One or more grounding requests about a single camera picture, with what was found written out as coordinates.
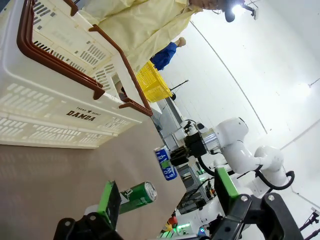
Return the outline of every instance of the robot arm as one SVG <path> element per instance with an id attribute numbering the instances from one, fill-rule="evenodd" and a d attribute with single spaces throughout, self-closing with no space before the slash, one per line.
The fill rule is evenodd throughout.
<path id="1" fill-rule="evenodd" d="M 210 175 L 214 172 L 208 169 L 201 156 L 206 153 L 214 153 L 220 150 L 230 168 L 237 174 L 244 174 L 250 171 L 255 171 L 256 177 L 247 186 L 242 187 L 239 191 L 243 194 L 260 196 L 266 193 L 271 188 L 275 190 L 282 190 L 288 188 L 294 181 L 294 173 L 290 171 L 285 173 L 283 171 L 284 156 L 279 149 L 262 146 L 259 147 L 255 154 L 252 153 L 244 145 L 244 138 L 249 132 L 248 126 L 240 118 L 232 118 L 221 122 L 214 128 L 199 129 L 195 133 L 194 129 L 188 129 L 192 134 L 189 134 L 185 139 L 185 147 L 179 148 L 176 154 L 175 151 L 171 154 L 171 162 L 178 166 L 182 163 L 188 162 L 189 156 L 198 158 L 202 168 Z M 219 199 L 216 197 L 208 202 L 203 208 L 197 209 L 193 212 L 178 216 L 178 224 L 189 223 L 188 233 L 196 233 L 198 229 L 213 221 L 218 214 L 223 213 Z"/>
<path id="2" fill-rule="evenodd" d="M 201 138 L 208 152 L 221 150 L 226 162 L 235 173 L 256 171 L 270 188 L 281 190 L 289 187 L 294 180 L 294 174 L 292 171 L 287 174 L 283 171 L 282 152 L 271 146 L 262 146 L 252 155 L 244 145 L 244 138 L 248 132 L 246 123 L 237 117 L 221 122 L 215 128 L 201 134 Z M 288 176 L 291 176 L 289 185 L 283 186 Z"/>

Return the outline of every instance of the basket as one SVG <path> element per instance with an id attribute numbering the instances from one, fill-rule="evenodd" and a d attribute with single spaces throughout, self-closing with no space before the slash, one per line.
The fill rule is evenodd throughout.
<path id="1" fill-rule="evenodd" d="M 146 65 L 143 66 L 136 78 L 149 102 L 155 103 L 162 99 L 172 97 L 169 87 L 151 61 L 148 61 Z"/>
<path id="2" fill-rule="evenodd" d="M 0 13 L 0 144 L 97 148 L 152 116 L 123 51 L 77 11 L 11 0 Z"/>

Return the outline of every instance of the green light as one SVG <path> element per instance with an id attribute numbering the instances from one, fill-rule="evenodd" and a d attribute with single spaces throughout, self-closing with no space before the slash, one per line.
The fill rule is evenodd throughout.
<path id="1" fill-rule="evenodd" d="M 164 232 L 164 233 L 162 234 L 161 238 L 162 238 L 162 239 L 166 239 L 166 238 L 168 237 L 169 233 L 170 233 L 169 231 Z"/>
<path id="2" fill-rule="evenodd" d="M 190 226 L 190 224 L 187 223 L 187 224 L 180 225 L 180 226 L 178 226 L 177 228 L 178 228 L 178 229 L 183 229 L 183 228 L 186 228 L 186 227 L 189 227 L 189 226 Z"/>

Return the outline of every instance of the blue shirt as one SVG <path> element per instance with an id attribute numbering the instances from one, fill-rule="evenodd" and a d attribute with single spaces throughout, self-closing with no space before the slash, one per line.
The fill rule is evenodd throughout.
<path id="1" fill-rule="evenodd" d="M 178 46 L 174 42 L 170 42 L 168 46 L 155 54 L 154 57 L 150 59 L 154 64 L 154 67 L 158 70 L 163 70 L 175 55 L 177 47 Z"/>

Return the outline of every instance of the table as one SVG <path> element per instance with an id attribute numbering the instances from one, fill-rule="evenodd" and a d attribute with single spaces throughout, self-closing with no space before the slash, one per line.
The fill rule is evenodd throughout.
<path id="1" fill-rule="evenodd" d="M 158 114 L 162 114 L 162 111 L 156 102 L 148 102 L 150 105 L 150 108 L 153 110 L 153 113 L 156 112 Z"/>
<path id="2" fill-rule="evenodd" d="M 58 221 L 79 220 L 110 180 L 120 191 L 154 184 L 158 199 L 120 215 L 117 229 L 125 240 L 155 238 L 186 192 L 179 177 L 165 180 L 153 153 L 161 145 L 151 120 L 94 150 L 0 145 L 1 239 L 53 239 Z"/>

